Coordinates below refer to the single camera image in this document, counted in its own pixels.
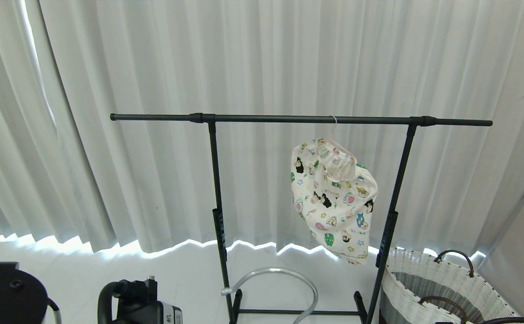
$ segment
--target black metal clothing rack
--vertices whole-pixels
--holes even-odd
[[[357,311],[314,311],[313,315],[357,315],[363,324],[371,324],[375,313],[376,302],[379,297],[384,268],[390,251],[389,246],[392,242],[394,228],[398,219],[396,203],[402,186],[402,179],[406,171],[406,163],[410,155],[412,140],[416,133],[417,127],[427,127],[433,125],[460,125],[460,126],[492,126],[492,121],[472,120],[472,119],[439,119],[435,117],[334,117],[332,116],[285,116],[285,115],[215,115],[213,113],[191,113],[190,115],[132,115],[132,114],[110,114],[112,121],[188,121],[193,123],[207,123],[210,133],[210,148],[212,153],[212,168],[214,176],[214,189],[216,194],[216,208],[212,210],[214,226],[216,230],[216,240],[218,255],[220,257],[220,266],[224,287],[229,287],[226,242],[224,233],[224,219],[222,212],[222,197],[220,189],[220,171],[218,167],[217,140],[216,140],[216,123],[217,122],[250,122],[250,123],[340,123],[340,124],[383,124],[383,125],[408,125],[406,132],[406,141],[400,158],[398,175],[390,200],[388,216],[384,226],[380,249],[376,257],[376,266],[378,273],[376,275],[374,291],[368,312],[364,307],[362,297],[358,291],[354,293],[354,301]],[[236,292],[234,302],[231,295],[226,296],[226,305],[228,308],[228,317],[230,324],[236,324],[238,317],[243,313],[255,314],[300,314],[298,310],[258,310],[242,309],[240,303],[242,300],[242,291]]]

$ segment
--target white tile floor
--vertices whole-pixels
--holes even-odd
[[[48,296],[60,306],[64,324],[96,322],[100,289],[110,281],[144,280],[155,275],[159,299],[182,309],[187,324],[227,324],[221,271],[215,245],[186,244],[155,258],[141,254],[99,252],[92,254],[63,244],[64,252],[48,248],[48,239],[24,244],[0,242],[0,261],[18,261],[20,269],[37,277]],[[254,250],[237,245],[228,254],[230,284],[260,267],[287,267],[309,277],[318,287],[317,310],[355,310],[353,294],[359,290],[366,307],[374,286],[375,256],[369,265],[357,267],[334,260],[323,251],[307,254],[293,248],[276,255],[274,247]],[[242,286],[242,308],[305,309],[312,291],[288,275],[261,275]],[[239,316],[242,324],[290,324],[295,315]],[[46,323],[53,323],[48,312]],[[357,324],[357,316],[309,316],[305,324]]]

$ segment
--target cartoon print shirt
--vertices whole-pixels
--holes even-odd
[[[312,236],[353,265],[366,264],[378,185],[350,154],[314,139],[294,148],[292,203]]]

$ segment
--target horizontal rod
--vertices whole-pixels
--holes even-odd
[[[290,310],[239,310],[244,314],[301,314],[303,311],[290,311]],[[311,315],[354,315],[359,316],[360,312],[357,311],[313,311]]]
[[[191,113],[190,115],[134,115],[110,114],[112,121],[190,121],[246,122],[246,123],[328,123],[328,124],[382,124],[382,125],[460,125],[492,126],[492,121],[475,119],[439,119],[434,117],[345,117],[345,116],[288,116],[288,115],[215,115],[213,113]]]

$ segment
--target basket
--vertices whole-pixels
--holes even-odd
[[[448,252],[462,254],[470,270],[441,263]],[[480,324],[485,320],[519,316],[480,275],[470,258],[447,250],[436,258],[421,252],[394,249],[389,253],[380,300],[380,322]]]

